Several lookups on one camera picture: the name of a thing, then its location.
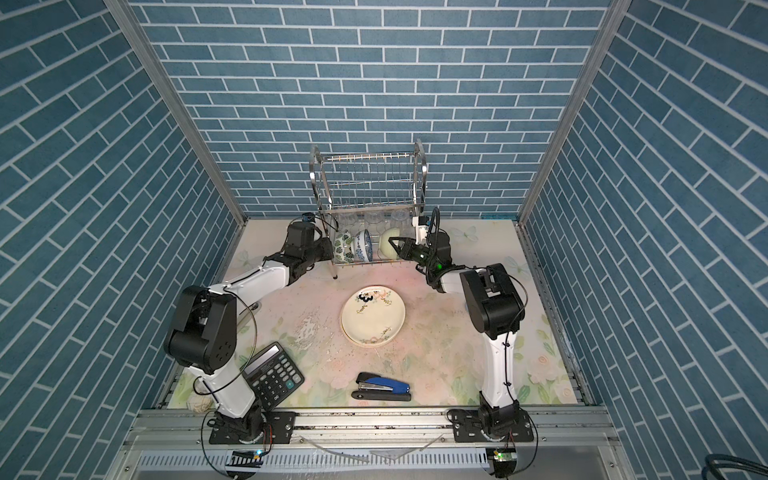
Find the light green bowl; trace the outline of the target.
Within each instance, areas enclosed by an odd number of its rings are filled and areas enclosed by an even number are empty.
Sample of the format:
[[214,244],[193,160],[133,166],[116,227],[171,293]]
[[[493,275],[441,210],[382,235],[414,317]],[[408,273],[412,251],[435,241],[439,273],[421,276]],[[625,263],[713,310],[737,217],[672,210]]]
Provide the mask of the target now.
[[397,227],[389,228],[380,234],[379,238],[379,256],[386,260],[397,260],[399,258],[396,249],[389,240],[392,237],[399,237],[400,229]]

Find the green leaf pattern bowl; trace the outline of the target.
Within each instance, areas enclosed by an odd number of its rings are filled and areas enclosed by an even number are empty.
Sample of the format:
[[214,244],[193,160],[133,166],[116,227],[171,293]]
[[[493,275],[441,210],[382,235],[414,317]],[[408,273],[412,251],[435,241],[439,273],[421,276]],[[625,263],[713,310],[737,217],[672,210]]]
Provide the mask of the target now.
[[333,250],[335,263],[353,263],[356,260],[354,253],[354,236],[348,230],[343,230],[342,232],[337,233],[333,241]]

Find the steel two-tier dish rack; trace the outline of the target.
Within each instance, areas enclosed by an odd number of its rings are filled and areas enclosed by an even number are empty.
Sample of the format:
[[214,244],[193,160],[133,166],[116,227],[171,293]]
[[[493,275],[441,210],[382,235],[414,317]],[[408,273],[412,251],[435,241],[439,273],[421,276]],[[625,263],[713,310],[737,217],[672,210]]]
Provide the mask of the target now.
[[324,154],[310,150],[309,176],[327,237],[348,230],[354,237],[370,232],[373,260],[355,260],[335,267],[395,262],[379,256],[379,238],[385,230],[400,229],[400,236],[415,239],[412,218],[424,215],[428,162],[426,149],[416,140],[409,151],[389,153]]

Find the white plate with painted design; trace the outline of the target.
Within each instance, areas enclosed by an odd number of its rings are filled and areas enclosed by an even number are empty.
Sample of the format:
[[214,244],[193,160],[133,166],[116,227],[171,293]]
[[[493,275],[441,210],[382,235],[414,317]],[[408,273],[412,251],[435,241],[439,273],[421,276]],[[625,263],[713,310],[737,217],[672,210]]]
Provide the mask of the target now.
[[386,286],[368,286],[345,302],[340,325],[353,344],[375,348],[391,342],[405,319],[405,302],[396,291]]

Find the blue floral white bowl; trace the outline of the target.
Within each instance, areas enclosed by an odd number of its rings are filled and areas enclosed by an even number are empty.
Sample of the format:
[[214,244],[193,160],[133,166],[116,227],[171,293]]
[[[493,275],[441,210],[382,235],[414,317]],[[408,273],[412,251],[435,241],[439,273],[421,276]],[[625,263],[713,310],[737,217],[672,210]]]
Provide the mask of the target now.
[[373,260],[373,244],[370,232],[367,229],[361,230],[354,237],[353,253],[355,259],[359,262],[367,263]]

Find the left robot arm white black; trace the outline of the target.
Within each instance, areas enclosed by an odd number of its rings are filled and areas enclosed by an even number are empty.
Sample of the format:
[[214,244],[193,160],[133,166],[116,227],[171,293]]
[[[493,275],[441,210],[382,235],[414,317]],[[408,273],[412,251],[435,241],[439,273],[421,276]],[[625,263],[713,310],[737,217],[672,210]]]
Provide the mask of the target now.
[[212,397],[220,417],[245,421],[259,413],[256,394],[236,359],[240,315],[252,314],[253,304],[332,258],[327,232],[313,214],[304,214],[287,226],[281,249],[253,270],[231,281],[181,291],[164,350],[193,373],[193,384],[202,387],[202,396]]

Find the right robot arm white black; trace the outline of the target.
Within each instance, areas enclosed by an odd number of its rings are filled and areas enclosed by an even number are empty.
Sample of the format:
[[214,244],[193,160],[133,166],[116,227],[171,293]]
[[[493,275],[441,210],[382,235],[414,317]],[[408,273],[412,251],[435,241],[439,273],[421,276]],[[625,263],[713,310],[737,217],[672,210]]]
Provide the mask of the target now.
[[485,378],[479,405],[484,429],[521,421],[512,367],[514,337],[525,317],[527,301],[517,290],[520,283],[500,263],[486,267],[454,263],[450,237],[440,229],[428,233],[422,243],[399,236],[387,243],[398,258],[416,264],[430,287],[440,293],[464,295],[471,323],[484,340]]

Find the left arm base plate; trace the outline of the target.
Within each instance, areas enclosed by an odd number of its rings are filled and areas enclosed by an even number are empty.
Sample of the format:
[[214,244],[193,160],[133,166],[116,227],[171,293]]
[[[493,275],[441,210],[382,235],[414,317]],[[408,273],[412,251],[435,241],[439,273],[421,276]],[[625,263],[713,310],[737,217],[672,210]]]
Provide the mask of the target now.
[[294,412],[264,412],[254,410],[243,418],[230,418],[218,412],[206,421],[211,429],[212,445],[288,444],[291,440],[296,414]]

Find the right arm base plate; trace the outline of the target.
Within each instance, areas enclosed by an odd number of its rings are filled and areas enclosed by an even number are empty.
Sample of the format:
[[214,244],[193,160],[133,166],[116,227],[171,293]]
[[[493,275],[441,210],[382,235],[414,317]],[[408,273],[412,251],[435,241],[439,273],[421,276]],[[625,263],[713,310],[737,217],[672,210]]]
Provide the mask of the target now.
[[514,418],[492,425],[479,408],[453,408],[446,412],[456,443],[533,442],[535,434],[527,413],[519,410]]

